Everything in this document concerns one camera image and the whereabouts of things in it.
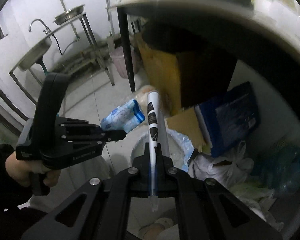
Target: person's hand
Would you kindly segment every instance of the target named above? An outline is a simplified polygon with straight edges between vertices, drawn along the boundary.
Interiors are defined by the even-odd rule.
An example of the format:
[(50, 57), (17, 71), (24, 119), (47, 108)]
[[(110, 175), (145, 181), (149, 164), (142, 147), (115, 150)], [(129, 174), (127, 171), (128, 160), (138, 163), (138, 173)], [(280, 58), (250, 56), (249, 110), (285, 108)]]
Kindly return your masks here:
[(30, 172), (46, 173), (43, 183), (48, 187), (53, 187), (57, 184), (61, 172), (60, 170), (52, 171), (48, 169), (41, 161), (19, 161), (16, 159), (16, 152), (7, 158), (5, 167), (9, 176), (23, 187), (30, 186)]

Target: white tube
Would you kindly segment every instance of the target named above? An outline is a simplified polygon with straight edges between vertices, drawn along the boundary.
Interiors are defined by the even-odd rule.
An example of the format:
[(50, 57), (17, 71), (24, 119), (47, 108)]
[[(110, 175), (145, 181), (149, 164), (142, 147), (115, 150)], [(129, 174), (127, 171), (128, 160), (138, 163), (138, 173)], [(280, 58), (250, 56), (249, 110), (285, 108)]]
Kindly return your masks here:
[(158, 115), (159, 93), (152, 91), (148, 94), (148, 136), (150, 152), (151, 187), (150, 196), (155, 196), (155, 164), (156, 148), (158, 146)]

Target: stainless steel sink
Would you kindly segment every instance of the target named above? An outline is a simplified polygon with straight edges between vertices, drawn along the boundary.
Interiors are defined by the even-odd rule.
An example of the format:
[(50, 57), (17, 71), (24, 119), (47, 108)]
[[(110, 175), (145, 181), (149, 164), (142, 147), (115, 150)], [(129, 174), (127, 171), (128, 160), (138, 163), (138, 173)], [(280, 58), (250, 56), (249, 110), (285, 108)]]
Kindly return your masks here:
[(17, 66), (21, 71), (26, 71), (42, 57), (51, 47), (52, 41), (50, 37), (46, 37), (37, 43), (31, 50), (29, 50), (23, 58), (18, 62)]

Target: metal screw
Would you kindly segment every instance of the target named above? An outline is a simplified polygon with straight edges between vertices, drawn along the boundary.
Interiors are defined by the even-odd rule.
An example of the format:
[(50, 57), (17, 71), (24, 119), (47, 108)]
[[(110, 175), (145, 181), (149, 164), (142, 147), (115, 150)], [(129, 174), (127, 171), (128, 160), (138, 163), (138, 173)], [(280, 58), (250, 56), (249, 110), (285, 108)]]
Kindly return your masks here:
[(207, 178), (206, 184), (209, 186), (214, 186), (217, 183), (217, 181), (214, 178)]
[(178, 169), (175, 168), (175, 167), (171, 167), (171, 168), (168, 169), (168, 172), (169, 172), (170, 174), (176, 174), (177, 171), (178, 171)]
[(92, 178), (92, 179), (89, 180), (89, 183), (93, 186), (98, 185), (100, 183), (100, 179)]
[(130, 174), (136, 174), (139, 170), (136, 167), (131, 167), (130, 169), (128, 169), (128, 172)]

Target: silver faucet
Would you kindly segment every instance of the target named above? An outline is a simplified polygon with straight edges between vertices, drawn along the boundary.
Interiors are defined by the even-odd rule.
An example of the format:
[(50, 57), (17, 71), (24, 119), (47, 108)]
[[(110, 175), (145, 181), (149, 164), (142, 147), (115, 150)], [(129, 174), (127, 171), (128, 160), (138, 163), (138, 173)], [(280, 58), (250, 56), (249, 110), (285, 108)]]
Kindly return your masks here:
[(29, 32), (31, 32), (31, 26), (32, 26), (32, 24), (33, 24), (35, 21), (41, 22), (42, 25), (46, 28), (45, 30), (43, 30), (43, 32), (44, 32), (45, 34), (48, 34), (49, 32), (51, 32), (50, 28), (49, 28), (49, 27), (43, 22), (43, 20), (41, 20), (41, 19), (35, 19), (35, 20), (33, 20), (33, 21), (30, 23), (30, 25), (29, 25)]

